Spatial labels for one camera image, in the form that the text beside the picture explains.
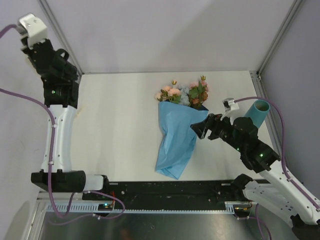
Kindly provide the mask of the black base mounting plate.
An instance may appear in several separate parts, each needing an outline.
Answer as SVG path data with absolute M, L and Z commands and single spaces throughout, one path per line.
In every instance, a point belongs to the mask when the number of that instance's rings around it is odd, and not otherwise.
M 121 200 L 128 211 L 226 210 L 226 202 L 248 210 L 253 204 L 230 180 L 119 181 L 101 192 Z

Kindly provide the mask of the blue flower bouquet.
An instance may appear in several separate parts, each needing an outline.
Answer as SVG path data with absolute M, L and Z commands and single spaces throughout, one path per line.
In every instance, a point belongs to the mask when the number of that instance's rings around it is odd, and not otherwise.
M 196 146 L 196 133 L 191 125 L 203 121 L 209 110 L 204 106 L 209 87 L 206 77 L 189 85 L 163 87 L 157 93 L 158 120 L 163 139 L 158 150 L 155 171 L 178 180 L 190 161 Z

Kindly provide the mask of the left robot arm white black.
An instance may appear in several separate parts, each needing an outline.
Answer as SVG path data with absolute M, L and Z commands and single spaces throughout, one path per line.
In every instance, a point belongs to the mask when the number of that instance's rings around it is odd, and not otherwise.
M 78 108 L 79 83 L 77 68 L 68 61 L 64 49 L 55 50 L 49 39 L 24 47 L 43 83 L 44 108 L 49 112 L 45 156 L 31 182 L 53 193 L 93 191 L 100 200 L 110 196 L 105 175 L 74 170 L 71 161 L 72 128 Z

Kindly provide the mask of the aluminium frame left post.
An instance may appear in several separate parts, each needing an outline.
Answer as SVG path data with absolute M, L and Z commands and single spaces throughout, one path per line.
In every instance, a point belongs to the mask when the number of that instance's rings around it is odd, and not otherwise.
M 60 24 L 58 23 L 58 20 L 53 13 L 49 3 L 47 0 L 37 0 L 40 8 L 42 9 L 42 12 L 44 13 L 45 17 L 47 18 L 52 30 L 54 31 L 59 43 L 62 45 L 62 47 L 69 53 L 69 58 L 71 59 L 71 62 L 75 65 L 77 68 L 77 73 L 81 77 L 84 73 L 82 71 L 82 68 L 79 64 L 79 61 L 77 60 L 71 45 L 69 44 Z

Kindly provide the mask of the teal cylindrical vase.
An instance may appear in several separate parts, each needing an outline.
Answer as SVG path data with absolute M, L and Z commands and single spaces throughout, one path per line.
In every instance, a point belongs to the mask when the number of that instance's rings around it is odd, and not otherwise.
M 244 116 L 250 118 L 253 122 L 253 125 L 259 129 L 262 123 L 265 121 L 269 111 L 270 105 L 268 102 L 264 100 L 256 100 Z

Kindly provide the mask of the aluminium frame right post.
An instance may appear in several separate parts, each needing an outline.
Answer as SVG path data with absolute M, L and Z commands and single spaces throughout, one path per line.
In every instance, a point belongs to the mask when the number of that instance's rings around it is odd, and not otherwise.
M 273 38 L 270 47 L 268 48 L 265 56 L 261 64 L 259 65 L 256 73 L 260 76 L 265 68 L 267 67 L 269 61 L 273 57 L 276 49 L 278 48 L 279 44 L 281 43 L 282 39 L 285 37 L 287 31 L 289 30 L 290 26 L 292 25 L 293 21 L 295 20 L 297 14 L 299 13 L 301 7 L 305 3 L 305 0 L 294 0 L 291 7 L 289 8 L 288 13 L 286 14 L 284 20 L 282 21 L 275 37 Z

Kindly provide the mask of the aluminium frame post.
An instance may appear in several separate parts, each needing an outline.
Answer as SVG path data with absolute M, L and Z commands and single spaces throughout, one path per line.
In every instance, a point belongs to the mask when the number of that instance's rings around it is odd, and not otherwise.
M 305 3 L 305 0 L 294 0 L 291 7 L 289 8 L 288 13 L 286 14 L 284 20 L 282 21 L 275 37 L 273 38 L 270 47 L 268 48 L 265 56 L 261 64 L 259 65 L 256 73 L 260 76 L 265 68 L 267 67 L 269 61 L 273 57 L 276 49 L 278 48 L 279 44 L 281 43 L 282 39 L 285 37 L 287 31 L 289 30 L 290 26 L 292 25 L 293 21 L 295 20 L 297 14 L 299 13 L 301 7 Z
M 75 65 L 77 68 L 77 73 L 81 77 L 84 73 L 82 71 L 82 68 L 79 64 L 79 61 L 77 60 L 71 45 L 69 44 L 60 24 L 58 23 L 58 20 L 53 13 L 49 3 L 47 0 L 37 0 L 40 8 L 42 9 L 42 12 L 44 13 L 45 17 L 47 18 L 52 30 L 54 31 L 59 43 L 62 45 L 62 47 L 69 53 L 69 58 L 71 59 L 71 62 Z

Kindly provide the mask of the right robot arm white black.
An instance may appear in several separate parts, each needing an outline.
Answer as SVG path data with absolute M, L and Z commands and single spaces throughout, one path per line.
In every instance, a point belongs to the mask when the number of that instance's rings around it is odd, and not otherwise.
M 300 240 L 320 238 L 320 200 L 283 166 L 280 156 L 269 145 L 259 140 L 258 128 L 250 118 L 238 117 L 230 122 L 228 117 L 211 113 L 190 127 L 200 139 L 211 131 L 209 140 L 223 140 L 240 153 L 247 169 L 271 184 L 272 189 L 266 189 L 242 175 L 245 182 L 230 188 L 235 200 L 247 198 L 268 209 L 287 223 Z

